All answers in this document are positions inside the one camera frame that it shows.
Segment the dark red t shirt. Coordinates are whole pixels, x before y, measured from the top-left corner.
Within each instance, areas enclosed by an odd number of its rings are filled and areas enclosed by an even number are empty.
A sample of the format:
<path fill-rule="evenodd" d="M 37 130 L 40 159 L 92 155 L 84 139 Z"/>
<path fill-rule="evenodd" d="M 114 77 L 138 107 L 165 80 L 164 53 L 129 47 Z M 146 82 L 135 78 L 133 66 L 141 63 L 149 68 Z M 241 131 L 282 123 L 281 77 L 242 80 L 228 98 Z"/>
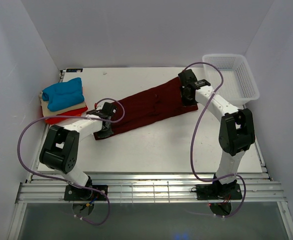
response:
<path fill-rule="evenodd" d="M 109 137 L 197 111 L 197 104 L 183 105 L 181 86 L 180 79 L 175 77 L 166 83 L 113 102 L 116 112 L 111 120 L 116 121 L 122 115 L 124 118 L 111 124 Z"/>

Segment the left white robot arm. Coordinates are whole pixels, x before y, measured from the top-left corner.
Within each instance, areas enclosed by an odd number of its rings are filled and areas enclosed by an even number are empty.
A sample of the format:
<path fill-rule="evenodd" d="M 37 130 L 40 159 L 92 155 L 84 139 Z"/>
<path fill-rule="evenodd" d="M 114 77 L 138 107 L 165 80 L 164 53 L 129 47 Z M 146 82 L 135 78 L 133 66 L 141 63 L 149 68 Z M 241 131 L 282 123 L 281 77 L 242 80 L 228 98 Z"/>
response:
<path fill-rule="evenodd" d="M 76 184 L 75 194 L 82 200 L 92 196 L 93 188 L 89 185 L 89 176 L 77 167 L 79 142 L 98 133 L 109 133 L 110 120 L 118 108 L 109 102 L 88 111 L 85 118 L 59 126 L 52 125 L 42 146 L 39 161 L 48 168 L 62 174 L 71 184 Z"/>

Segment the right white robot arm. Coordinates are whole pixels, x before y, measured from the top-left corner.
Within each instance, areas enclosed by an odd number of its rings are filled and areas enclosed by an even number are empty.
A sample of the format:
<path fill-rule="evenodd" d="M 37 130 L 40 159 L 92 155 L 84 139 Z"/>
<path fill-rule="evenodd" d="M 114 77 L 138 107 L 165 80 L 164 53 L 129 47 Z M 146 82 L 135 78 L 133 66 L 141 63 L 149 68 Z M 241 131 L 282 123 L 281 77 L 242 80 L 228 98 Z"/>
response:
<path fill-rule="evenodd" d="M 240 109 L 215 93 L 207 80 L 197 80 L 191 69 L 179 73 L 178 78 L 182 102 L 203 105 L 199 118 L 208 110 L 220 123 L 218 142 L 222 155 L 213 177 L 215 184 L 212 192 L 215 197 L 223 199 L 231 192 L 229 184 L 235 182 L 244 154 L 255 143 L 253 114 L 249 109 Z"/>

